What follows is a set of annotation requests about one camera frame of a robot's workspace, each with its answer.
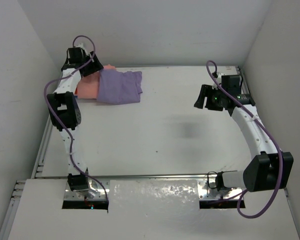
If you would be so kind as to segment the purple t-shirt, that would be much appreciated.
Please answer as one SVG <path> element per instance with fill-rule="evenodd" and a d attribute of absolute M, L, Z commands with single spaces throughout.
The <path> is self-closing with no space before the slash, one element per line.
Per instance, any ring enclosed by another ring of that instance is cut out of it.
<path fill-rule="evenodd" d="M 134 104 L 141 101 L 143 93 L 142 72 L 120 72 L 114 69 L 100 71 L 96 100 L 112 105 Z"/>

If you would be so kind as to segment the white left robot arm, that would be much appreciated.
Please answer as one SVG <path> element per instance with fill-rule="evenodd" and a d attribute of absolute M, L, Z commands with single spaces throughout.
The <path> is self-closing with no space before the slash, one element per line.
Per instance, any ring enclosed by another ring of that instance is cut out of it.
<path fill-rule="evenodd" d="M 68 48 L 58 86 L 53 93 L 45 94 L 51 123 L 59 131 L 68 155 L 67 183 L 72 192 L 80 194 L 88 193 L 91 185 L 84 154 L 77 143 L 82 115 L 75 92 L 83 77 L 102 68 L 94 52 L 87 52 L 82 44 Z"/>

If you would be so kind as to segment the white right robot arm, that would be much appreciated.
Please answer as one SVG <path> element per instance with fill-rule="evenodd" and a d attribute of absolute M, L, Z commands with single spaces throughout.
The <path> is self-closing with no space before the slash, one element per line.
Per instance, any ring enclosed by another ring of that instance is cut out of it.
<path fill-rule="evenodd" d="M 255 101 L 250 94 L 242 94 L 239 75 L 213 73 L 216 83 L 203 84 L 195 108 L 206 108 L 212 111 L 227 110 L 239 126 L 248 145 L 251 162 L 242 171 L 218 172 L 215 178 L 215 189 L 218 191 L 230 188 L 247 189 L 249 192 L 274 190 L 278 177 L 281 177 L 280 189 L 287 186 L 294 158 L 290 152 L 282 153 L 283 170 L 279 169 L 279 154 L 273 141 L 256 123 L 259 119 Z M 237 105 L 218 87 L 220 84 L 231 96 L 246 109 Z"/>

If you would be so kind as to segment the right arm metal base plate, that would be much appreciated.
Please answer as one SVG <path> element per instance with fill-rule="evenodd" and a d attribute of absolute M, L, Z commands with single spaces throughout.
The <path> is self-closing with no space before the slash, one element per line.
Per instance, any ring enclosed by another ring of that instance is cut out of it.
<path fill-rule="evenodd" d="M 197 193 L 200 201 L 238 199 L 242 191 L 241 188 L 230 188 L 218 191 L 217 189 L 210 188 L 206 180 L 197 181 Z"/>

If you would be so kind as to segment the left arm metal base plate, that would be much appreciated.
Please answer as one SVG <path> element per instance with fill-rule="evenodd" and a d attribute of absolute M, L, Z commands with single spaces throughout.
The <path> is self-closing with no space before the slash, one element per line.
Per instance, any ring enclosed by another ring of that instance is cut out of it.
<path fill-rule="evenodd" d="M 108 181 L 104 184 L 105 190 L 102 186 L 94 180 L 88 181 L 88 189 L 72 191 L 69 184 L 66 184 L 64 191 L 64 201 L 83 201 L 84 199 L 89 201 L 105 201 L 106 194 L 110 192 L 110 183 Z"/>

